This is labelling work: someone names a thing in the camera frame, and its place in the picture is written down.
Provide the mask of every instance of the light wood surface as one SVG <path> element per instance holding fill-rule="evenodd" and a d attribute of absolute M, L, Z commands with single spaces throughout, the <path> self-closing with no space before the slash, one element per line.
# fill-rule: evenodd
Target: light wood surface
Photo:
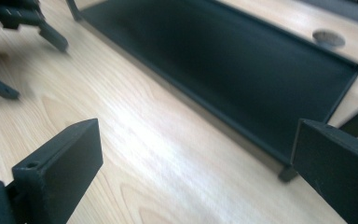
<path fill-rule="evenodd" d="M 338 31 L 347 40 L 338 52 L 358 61 L 358 23 L 297 1 L 225 2 L 309 40 L 317 28 Z M 302 178 L 281 183 L 252 146 L 75 22 L 64 1 L 44 1 L 42 10 L 68 39 L 66 54 L 32 27 L 0 30 L 0 79 L 21 93 L 0 98 L 1 180 L 8 184 L 13 165 L 68 125 L 98 118 L 104 165 L 69 223 L 344 223 Z M 358 79 L 330 123 L 357 110 Z"/>

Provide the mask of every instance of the round hole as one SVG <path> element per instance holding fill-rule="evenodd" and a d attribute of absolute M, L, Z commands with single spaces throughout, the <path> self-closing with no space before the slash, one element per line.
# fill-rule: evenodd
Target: round hole
<path fill-rule="evenodd" d="M 312 37 L 323 47 L 338 48 L 345 45 L 344 37 L 330 30 L 316 30 Z"/>
<path fill-rule="evenodd" d="M 39 163 L 37 161 L 33 161 L 33 162 L 27 164 L 27 168 L 28 169 L 35 168 L 38 164 Z"/>

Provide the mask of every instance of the wooden table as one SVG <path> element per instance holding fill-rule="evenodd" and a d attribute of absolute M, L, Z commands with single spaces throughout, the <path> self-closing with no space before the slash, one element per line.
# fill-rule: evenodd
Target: wooden table
<path fill-rule="evenodd" d="M 308 39 L 332 29 L 347 41 L 338 52 L 358 61 L 358 23 L 292 0 L 224 2 Z M 42 10 L 68 39 L 66 54 L 32 27 L 0 30 L 0 79 L 21 93 L 0 98 L 1 180 L 68 125 L 98 118 L 104 165 L 69 223 L 344 222 L 301 177 L 280 182 L 251 144 L 228 138 L 205 110 L 75 22 L 64 1 Z M 357 110 L 358 79 L 330 123 Z"/>

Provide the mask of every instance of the black tray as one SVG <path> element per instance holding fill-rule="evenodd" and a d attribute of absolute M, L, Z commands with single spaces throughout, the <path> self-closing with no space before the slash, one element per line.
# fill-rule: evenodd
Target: black tray
<path fill-rule="evenodd" d="M 215 1 L 110 0 L 73 13 L 286 165 L 298 120 L 329 121 L 358 75 L 356 63 Z"/>

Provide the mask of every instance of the wood grain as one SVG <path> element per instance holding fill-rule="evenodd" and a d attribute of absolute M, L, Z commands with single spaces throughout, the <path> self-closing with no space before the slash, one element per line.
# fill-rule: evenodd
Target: wood grain
<path fill-rule="evenodd" d="M 339 52 L 358 60 L 358 24 L 293 1 L 229 3 L 303 36 L 318 22 L 348 32 L 353 42 Z M 73 21 L 64 1 L 42 4 L 70 48 L 59 53 L 32 27 L 0 30 L 0 79 L 21 93 L 19 101 L 0 98 L 0 179 L 8 184 L 14 164 L 68 125 L 98 118 L 104 165 L 69 223 L 343 223 L 302 178 L 281 183 L 252 146 Z M 331 123 L 356 110 L 358 80 Z"/>

